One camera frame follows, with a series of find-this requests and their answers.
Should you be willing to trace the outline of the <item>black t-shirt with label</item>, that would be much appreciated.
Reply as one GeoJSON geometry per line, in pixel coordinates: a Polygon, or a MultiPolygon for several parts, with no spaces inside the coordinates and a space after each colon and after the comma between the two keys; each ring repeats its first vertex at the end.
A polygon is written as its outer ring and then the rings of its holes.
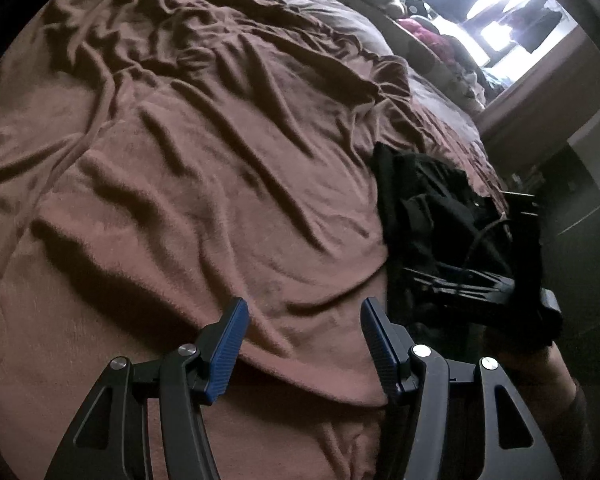
{"type": "Polygon", "coordinates": [[[540,222],[523,197],[498,210],[478,195],[462,170],[425,154],[378,143],[372,167],[388,248],[387,313],[412,337],[452,358],[478,346],[500,354],[530,354],[552,342],[542,305],[540,222]],[[512,308],[414,307],[401,269],[440,275],[442,266],[512,278],[524,299],[512,308]]]}

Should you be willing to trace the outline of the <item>patterned pillow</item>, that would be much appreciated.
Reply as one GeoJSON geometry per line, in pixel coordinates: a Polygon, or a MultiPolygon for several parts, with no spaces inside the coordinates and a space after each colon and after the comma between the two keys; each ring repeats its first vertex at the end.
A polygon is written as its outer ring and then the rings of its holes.
{"type": "Polygon", "coordinates": [[[380,14],[377,28],[394,54],[402,56],[411,68],[427,79],[461,110],[471,116],[486,108],[488,85],[482,69],[455,37],[440,35],[454,49],[452,58],[439,58],[426,44],[412,36],[398,21],[380,14]]]}

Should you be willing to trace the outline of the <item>brown wrinkled blanket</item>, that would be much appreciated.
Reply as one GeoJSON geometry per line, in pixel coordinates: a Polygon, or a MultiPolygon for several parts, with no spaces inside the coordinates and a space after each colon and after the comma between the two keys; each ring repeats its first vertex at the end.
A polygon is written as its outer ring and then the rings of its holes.
{"type": "Polygon", "coordinates": [[[0,450],[44,476],[114,356],[251,321],[206,414],[225,479],[368,479],[386,290],[374,146],[500,182],[379,55],[285,0],[50,0],[0,61],[0,450]]]}

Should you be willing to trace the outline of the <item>pink plush toy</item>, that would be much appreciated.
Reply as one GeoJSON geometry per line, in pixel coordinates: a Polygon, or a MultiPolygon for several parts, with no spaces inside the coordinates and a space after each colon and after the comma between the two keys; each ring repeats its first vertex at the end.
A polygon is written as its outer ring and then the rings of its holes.
{"type": "Polygon", "coordinates": [[[454,49],[448,40],[442,38],[437,32],[433,32],[429,28],[422,26],[418,21],[411,18],[400,18],[398,24],[416,39],[426,44],[442,60],[454,56],[454,49]]]}

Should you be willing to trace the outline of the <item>grey bed sheet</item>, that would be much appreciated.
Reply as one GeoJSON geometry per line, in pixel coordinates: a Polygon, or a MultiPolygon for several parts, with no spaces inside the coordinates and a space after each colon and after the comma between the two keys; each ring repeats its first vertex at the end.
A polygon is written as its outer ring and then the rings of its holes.
{"type": "MultiPolygon", "coordinates": [[[[380,23],[381,10],[370,6],[361,0],[349,0],[342,3],[338,0],[284,0],[302,12],[310,14],[322,21],[336,32],[355,36],[362,47],[370,52],[383,55],[395,55],[387,44],[385,37],[377,28],[380,23]]],[[[461,118],[472,119],[480,114],[471,116],[461,110],[454,102],[434,87],[423,76],[416,73],[407,64],[407,79],[412,88],[414,98],[422,106],[434,112],[441,118],[450,119],[454,113],[461,118]]]]}

